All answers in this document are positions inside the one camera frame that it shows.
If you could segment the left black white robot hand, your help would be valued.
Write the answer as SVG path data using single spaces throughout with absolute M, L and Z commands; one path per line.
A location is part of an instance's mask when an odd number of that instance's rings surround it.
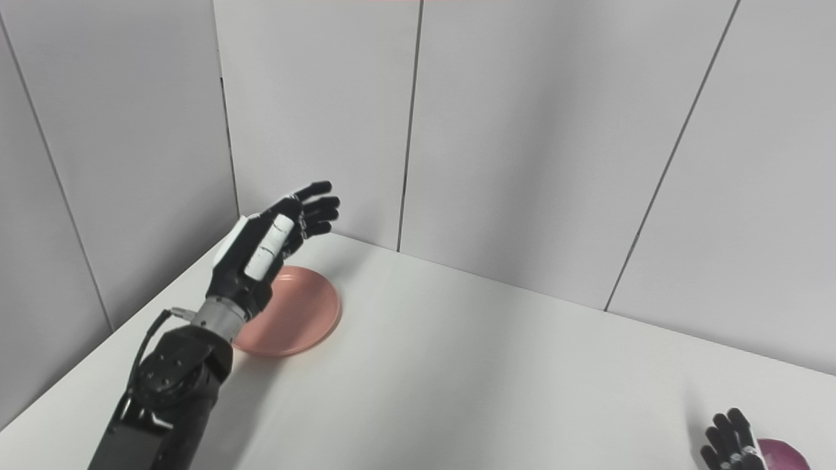
M 262 312 L 285 261 L 308 239 L 332 231 L 340 199 L 331 191 L 331 181 L 316 181 L 240 217 L 217 252 L 206 296 L 233 301 L 247 319 Z

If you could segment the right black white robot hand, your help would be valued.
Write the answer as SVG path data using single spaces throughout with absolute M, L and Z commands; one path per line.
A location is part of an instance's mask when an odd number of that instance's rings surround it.
M 699 456 L 708 469 L 767 469 L 768 464 L 754 431 L 741 409 L 736 407 L 713 417 L 705 429 L 707 444 Z

